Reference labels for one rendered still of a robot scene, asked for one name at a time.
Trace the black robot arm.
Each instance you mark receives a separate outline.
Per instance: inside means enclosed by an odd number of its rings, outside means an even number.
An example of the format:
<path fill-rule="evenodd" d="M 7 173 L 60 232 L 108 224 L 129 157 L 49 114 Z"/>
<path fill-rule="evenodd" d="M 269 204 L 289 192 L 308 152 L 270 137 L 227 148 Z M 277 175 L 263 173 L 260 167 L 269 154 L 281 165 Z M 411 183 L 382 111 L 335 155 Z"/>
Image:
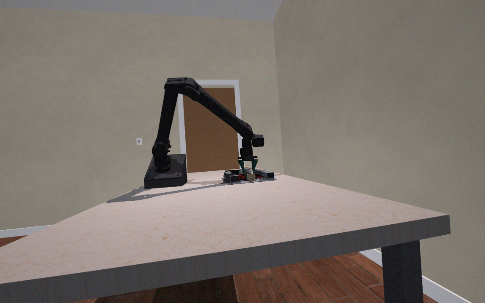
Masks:
<path fill-rule="evenodd" d="M 159 129 L 155 144 L 152 148 L 156 173 L 171 169 L 171 157 L 167 153 L 170 152 L 169 148 L 171 148 L 169 135 L 179 93 L 199 102 L 229 126 L 234 128 L 235 131 L 243 137 L 243 139 L 241 139 L 242 147 L 247 147 L 247 149 L 249 149 L 249 146 L 252 145 L 264 146 L 263 135 L 254 134 L 248 123 L 235 116 L 220 102 L 208 94 L 191 77 L 168 77 L 167 82 L 164 84 L 164 89 Z"/>

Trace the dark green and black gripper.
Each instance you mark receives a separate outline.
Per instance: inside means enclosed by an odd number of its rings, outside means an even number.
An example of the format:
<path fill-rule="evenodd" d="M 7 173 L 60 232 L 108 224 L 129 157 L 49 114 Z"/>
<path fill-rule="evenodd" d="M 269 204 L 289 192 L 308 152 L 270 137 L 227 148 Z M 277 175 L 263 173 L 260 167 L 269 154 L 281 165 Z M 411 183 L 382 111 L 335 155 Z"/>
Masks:
<path fill-rule="evenodd" d="M 253 172 L 255 171 L 255 167 L 258 160 L 254 158 L 257 158 L 257 156 L 252 156 L 251 146 L 249 146 L 249 149 L 247 149 L 247 147 L 242 147 L 242 157 L 238 157 L 238 159 L 241 159 L 238 162 L 240 164 L 243 174 L 244 174 L 244 161 L 251 161 Z"/>

